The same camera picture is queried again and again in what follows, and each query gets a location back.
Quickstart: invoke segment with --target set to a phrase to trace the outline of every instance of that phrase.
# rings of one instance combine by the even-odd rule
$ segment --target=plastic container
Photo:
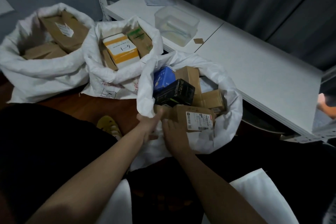
[[[155,27],[161,35],[175,44],[184,47],[196,35],[200,22],[175,6],[166,6],[155,14]]]

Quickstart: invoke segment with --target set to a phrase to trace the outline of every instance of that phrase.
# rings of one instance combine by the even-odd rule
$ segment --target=cardboard box
[[[164,105],[154,105],[154,112],[158,113],[159,110],[163,110],[163,115],[161,120],[163,119],[168,119],[171,120],[172,119],[172,111],[173,108],[170,106],[164,106]]]
[[[162,90],[164,87],[175,81],[175,72],[170,67],[163,67],[154,73],[154,88],[153,92],[156,93]]]
[[[154,95],[156,105],[175,106],[177,104],[191,105],[195,87],[183,79],[178,79]]]
[[[137,47],[140,58],[147,55],[153,48],[152,40],[140,26],[128,31],[127,36]]]
[[[59,46],[57,46],[57,49],[53,50],[47,56],[45,56],[43,59],[54,59],[54,58],[60,58],[66,56],[67,53],[63,51]]]
[[[118,69],[140,60],[136,46],[122,33],[105,38],[103,44]]]
[[[102,52],[101,52],[102,56],[103,56],[103,60],[104,60],[104,63],[105,63],[105,66],[112,69],[113,71],[117,71],[118,68],[117,66],[114,64],[109,52],[107,51],[107,49],[104,49]]]
[[[207,108],[186,105],[175,105],[171,114],[172,120],[181,124],[187,132],[212,130],[216,114]]]
[[[202,93],[200,86],[200,74],[197,68],[185,66],[175,72],[175,78],[183,79],[195,87],[195,95]]]
[[[213,90],[194,97],[192,106],[205,107],[219,114],[226,110],[220,90]]]
[[[24,52],[23,58],[29,59],[43,59],[46,55],[48,55],[53,50],[59,48],[59,46],[55,43],[45,43],[34,48],[28,49]]]
[[[61,15],[40,18],[40,21],[54,41],[67,53],[79,49],[89,32],[87,27],[65,10]]]

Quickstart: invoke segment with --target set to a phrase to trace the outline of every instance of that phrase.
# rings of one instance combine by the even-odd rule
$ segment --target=white desk
[[[205,42],[223,23],[224,21],[189,4],[183,0],[176,0],[177,6],[200,19],[198,31],[194,38],[202,38]],[[112,5],[106,7],[106,12],[109,16],[116,20],[125,20],[134,15],[139,16],[153,27],[155,27],[154,14],[162,6],[147,6],[144,0],[119,0]],[[195,44],[191,40],[185,47],[174,44],[172,41],[163,39],[163,48],[167,52],[182,51],[187,53],[194,53],[202,44]]]
[[[222,64],[246,101],[297,133],[312,134],[320,70],[226,22],[196,53]]]

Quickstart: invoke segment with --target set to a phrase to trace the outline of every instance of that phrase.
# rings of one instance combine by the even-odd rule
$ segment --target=yellow shoe
[[[121,132],[117,123],[110,116],[103,116],[97,123],[97,128],[114,136],[117,140],[120,140]]]

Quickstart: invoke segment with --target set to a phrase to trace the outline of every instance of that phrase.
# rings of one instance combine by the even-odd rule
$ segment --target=forearm
[[[224,179],[191,152],[177,158],[188,175],[212,224],[266,224],[263,218]]]
[[[137,126],[59,188],[27,223],[95,222],[140,150],[144,136]]]

